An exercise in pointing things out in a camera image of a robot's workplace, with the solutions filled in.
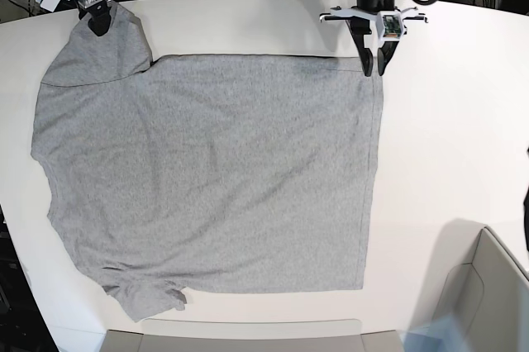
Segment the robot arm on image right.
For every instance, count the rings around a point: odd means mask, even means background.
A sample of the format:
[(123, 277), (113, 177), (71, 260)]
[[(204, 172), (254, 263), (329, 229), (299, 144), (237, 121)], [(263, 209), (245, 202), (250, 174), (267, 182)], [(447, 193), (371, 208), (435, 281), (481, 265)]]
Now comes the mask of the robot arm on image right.
[(356, 0), (350, 8), (333, 7), (319, 16), (324, 21), (344, 21), (357, 49), (364, 75), (373, 69), (383, 75), (400, 40), (407, 34), (405, 21), (427, 21), (417, 7), (403, 10), (395, 0)]

